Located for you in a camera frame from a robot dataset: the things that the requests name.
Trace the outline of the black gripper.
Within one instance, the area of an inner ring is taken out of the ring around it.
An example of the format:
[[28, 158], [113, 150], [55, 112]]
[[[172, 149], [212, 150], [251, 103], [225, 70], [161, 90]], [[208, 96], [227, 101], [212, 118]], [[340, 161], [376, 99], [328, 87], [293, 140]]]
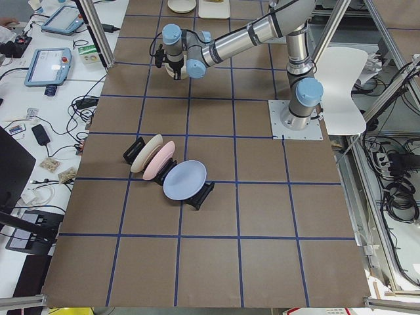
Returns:
[[170, 52], [159, 45], [156, 50], [156, 67], [161, 68], [163, 64], [168, 64], [173, 72], [173, 79], [180, 80], [182, 67], [184, 66], [184, 55], [180, 52]]

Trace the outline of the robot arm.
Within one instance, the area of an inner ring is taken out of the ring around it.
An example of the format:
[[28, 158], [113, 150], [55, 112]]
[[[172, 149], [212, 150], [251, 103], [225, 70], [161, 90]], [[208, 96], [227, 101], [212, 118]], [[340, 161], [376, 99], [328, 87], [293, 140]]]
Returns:
[[262, 17], [216, 39], [207, 31], [198, 33], [168, 24], [161, 32], [163, 42], [152, 57], [158, 68], [168, 64], [175, 80], [181, 79], [182, 71], [193, 79], [201, 79], [211, 66], [284, 37], [291, 100], [280, 119], [286, 128], [301, 131], [308, 126], [324, 93], [322, 84], [314, 78], [316, 64], [307, 45], [308, 19], [315, 7], [315, 1], [311, 0], [276, 1]]

